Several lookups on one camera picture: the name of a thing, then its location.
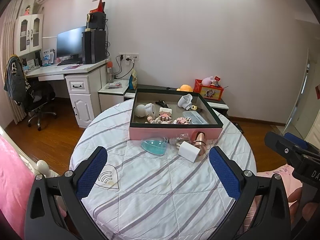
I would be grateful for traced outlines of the rose gold metal cup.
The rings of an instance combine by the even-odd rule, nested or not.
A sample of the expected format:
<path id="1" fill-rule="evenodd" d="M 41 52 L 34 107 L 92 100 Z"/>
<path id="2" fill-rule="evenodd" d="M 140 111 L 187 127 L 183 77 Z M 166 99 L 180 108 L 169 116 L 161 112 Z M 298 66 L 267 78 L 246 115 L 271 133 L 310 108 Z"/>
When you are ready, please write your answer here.
<path id="1" fill-rule="evenodd" d="M 204 155 L 207 150 L 205 133 L 194 132 L 191 136 L 191 144 L 200 150 L 199 155 Z"/>

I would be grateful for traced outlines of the teal clear plastic container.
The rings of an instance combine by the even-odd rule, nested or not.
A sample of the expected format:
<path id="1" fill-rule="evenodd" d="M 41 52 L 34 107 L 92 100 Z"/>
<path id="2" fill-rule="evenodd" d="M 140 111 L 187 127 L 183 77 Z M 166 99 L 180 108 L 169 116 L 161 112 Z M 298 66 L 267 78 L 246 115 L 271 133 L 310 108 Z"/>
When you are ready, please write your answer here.
<path id="1" fill-rule="evenodd" d="M 151 138 L 141 142 L 141 147 L 146 152 L 161 156 L 166 153 L 168 138 Z"/>

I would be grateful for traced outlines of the pink bedding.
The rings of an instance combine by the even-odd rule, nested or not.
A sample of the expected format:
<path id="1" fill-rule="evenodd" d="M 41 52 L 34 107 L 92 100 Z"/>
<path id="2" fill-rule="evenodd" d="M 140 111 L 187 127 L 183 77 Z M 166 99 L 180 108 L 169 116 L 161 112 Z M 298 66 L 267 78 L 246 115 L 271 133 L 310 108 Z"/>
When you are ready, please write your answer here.
<path id="1" fill-rule="evenodd" d="M 24 239 L 25 214 L 34 174 L 15 149 L 1 138 L 1 212 L 14 231 Z"/>

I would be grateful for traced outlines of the white charger block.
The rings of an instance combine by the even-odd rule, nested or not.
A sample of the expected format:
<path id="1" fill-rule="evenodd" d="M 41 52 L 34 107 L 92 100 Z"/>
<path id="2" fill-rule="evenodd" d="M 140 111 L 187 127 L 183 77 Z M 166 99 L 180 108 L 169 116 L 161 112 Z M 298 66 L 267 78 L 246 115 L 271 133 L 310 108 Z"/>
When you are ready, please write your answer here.
<path id="1" fill-rule="evenodd" d="M 194 145 L 184 141 L 178 148 L 178 155 L 194 163 L 200 153 L 200 149 Z"/>

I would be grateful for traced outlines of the clear glass trinket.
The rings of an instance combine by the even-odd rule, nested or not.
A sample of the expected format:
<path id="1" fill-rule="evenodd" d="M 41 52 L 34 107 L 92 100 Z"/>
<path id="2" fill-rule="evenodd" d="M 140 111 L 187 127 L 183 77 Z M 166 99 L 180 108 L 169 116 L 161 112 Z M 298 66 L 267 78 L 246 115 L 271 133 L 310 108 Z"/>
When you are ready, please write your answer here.
<path id="1" fill-rule="evenodd" d="M 182 142 L 190 142 L 190 137 L 188 133 L 180 134 L 177 137 L 173 137 L 169 139 L 169 144 L 173 146 L 180 146 Z"/>

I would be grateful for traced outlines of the red toy storage crate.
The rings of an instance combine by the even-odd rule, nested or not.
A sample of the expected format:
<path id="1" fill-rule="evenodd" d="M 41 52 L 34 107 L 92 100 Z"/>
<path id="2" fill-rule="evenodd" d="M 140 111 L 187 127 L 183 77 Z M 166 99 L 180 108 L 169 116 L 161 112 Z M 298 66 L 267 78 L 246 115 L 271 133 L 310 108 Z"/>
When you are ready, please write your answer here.
<path id="1" fill-rule="evenodd" d="M 217 86 L 216 80 L 213 80 L 211 86 L 203 86 L 200 79 L 195 80 L 194 92 L 201 94 L 203 98 L 212 100 L 221 100 L 224 88 Z"/>

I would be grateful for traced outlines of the clear plastic rectangular case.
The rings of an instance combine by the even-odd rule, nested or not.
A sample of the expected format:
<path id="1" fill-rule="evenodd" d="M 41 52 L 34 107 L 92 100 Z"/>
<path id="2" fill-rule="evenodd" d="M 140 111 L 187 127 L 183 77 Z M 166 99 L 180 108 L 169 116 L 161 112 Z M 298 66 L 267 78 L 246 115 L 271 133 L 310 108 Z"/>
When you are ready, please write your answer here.
<path id="1" fill-rule="evenodd" d="M 184 118 L 189 118 L 194 125 L 207 125 L 208 122 L 197 111 L 184 111 Z"/>

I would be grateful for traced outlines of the white round toy figure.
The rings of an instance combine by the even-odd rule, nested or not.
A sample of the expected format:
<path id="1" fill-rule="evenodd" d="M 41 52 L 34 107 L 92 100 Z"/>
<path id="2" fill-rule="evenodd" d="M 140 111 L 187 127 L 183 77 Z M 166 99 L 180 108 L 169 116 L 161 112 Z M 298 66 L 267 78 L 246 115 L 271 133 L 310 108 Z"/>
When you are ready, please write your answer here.
<path id="1" fill-rule="evenodd" d="M 135 116 L 138 118 L 152 117 L 156 116 L 156 107 L 153 103 L 148 103 L 146 105 L 140 104 L 135 107 Z"/>

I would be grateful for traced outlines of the small doll figurine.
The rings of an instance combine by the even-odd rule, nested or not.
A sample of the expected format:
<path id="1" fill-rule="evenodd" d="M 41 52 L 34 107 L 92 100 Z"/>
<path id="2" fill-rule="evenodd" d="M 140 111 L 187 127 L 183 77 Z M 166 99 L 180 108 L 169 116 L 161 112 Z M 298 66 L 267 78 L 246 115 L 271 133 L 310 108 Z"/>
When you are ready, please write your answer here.
<path id="1" fill-rule="evenodd" d="M 166 125 L 168 125 L 168 124 L 171 124 L 172 121 L 171 121 L 171 120 L 169 120 L 169 121 L 162 121 L 162 120 L 160 119 L 160 117 L 157 117 L 157 118 L 153 119 L 151 116 L 148 116 L 148 117 L 147 117 L 147 121 L 146 121 L 145 123 L 146 123 L 146 124 L 166 124 Z"/>

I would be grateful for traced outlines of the pink white block toy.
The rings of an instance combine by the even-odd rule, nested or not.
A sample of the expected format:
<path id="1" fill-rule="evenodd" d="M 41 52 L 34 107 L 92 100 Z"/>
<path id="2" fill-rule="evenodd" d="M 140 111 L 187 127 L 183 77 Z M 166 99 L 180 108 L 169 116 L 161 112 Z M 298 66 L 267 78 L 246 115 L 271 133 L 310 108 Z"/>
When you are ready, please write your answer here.
<path id="1" fill-rule="evenodd" d="M 172 120 L 172 109 L 170 108 L 159 108 L 159 118 L 161 121 L 171 121 Z"/>

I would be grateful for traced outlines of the pink storage box tray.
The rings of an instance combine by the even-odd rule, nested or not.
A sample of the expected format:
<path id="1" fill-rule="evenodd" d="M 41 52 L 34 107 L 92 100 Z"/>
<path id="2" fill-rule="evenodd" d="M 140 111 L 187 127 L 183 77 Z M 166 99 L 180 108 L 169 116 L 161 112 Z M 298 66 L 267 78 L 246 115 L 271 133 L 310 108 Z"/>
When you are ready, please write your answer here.
<path id="1" fill-rule="evenodd" d="M 217 139 L 223 123 L 197 93 L 139 88 L 136 91 L 129 125 L 131 140 L 178 137 L 202 132 Z"/>

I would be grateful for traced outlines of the black hair clip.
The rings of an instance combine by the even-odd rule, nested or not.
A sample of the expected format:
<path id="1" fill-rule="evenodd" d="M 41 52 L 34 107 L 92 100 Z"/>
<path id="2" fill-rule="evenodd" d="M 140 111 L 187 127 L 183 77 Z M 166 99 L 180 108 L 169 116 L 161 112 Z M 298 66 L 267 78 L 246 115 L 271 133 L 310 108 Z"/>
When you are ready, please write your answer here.
<path id="1" fill-rule="evenodd" d="M 158 101 L 155 102 L 155 104 L 160 106 L 160 107 L 162 107 L 162 108 L 170 108 L 168 106 L 168 104 L 166 104 L 163 100 L 158 100 Z"/>

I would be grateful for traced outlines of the black computer monitor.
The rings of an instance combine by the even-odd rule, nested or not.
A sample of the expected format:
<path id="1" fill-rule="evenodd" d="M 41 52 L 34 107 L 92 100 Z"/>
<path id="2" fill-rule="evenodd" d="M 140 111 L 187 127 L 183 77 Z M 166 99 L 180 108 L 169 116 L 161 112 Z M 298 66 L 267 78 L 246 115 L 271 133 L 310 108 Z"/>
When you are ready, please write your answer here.
<path id="1" fill-rule="evenodd" d="M 86 27 L 78 27 L 57 35 L 56 56 L 80 55 L 82 51 L 82 33 Z"/>

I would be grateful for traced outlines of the beige curtain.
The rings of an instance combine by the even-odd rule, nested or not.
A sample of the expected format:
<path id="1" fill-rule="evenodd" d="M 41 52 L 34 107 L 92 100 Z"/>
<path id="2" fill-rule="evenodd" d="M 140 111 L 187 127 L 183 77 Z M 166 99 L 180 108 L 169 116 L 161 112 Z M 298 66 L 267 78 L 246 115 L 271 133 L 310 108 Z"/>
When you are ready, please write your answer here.
<path id="1" fill-rule="evenodd" d="M 3 18 L 1 27 L 1 78 L 3 85 L 5 83 L 8 59 L 14 54 L 15 21 L 21 16 L 21 13 L 25 11 L 27 5 L 30 5 L 27 0 L 11 0 L 1 16 L 1 18 Z M 16 103 L 9 98 L 8 93 L 4 91 L 4 89 L 2 90 L 5 94 L 5 100 L 9 105 L 9 113 L 12 116 L 10 120 L 18 124 L 25 118 L 26 114 L 22 107 L 17 106 Z"/>

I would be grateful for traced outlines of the white wall power strip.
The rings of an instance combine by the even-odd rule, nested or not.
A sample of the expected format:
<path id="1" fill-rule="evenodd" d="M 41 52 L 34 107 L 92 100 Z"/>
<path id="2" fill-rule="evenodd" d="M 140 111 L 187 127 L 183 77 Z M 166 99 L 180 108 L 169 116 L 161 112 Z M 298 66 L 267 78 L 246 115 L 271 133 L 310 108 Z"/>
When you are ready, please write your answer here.
<path id="1" fill-rule="evenodd" d="M 119 53 L 120 59 L 121 60 L 134 60 L 138 61 L 139 60 L 139 54 L 137 53 Z"/>

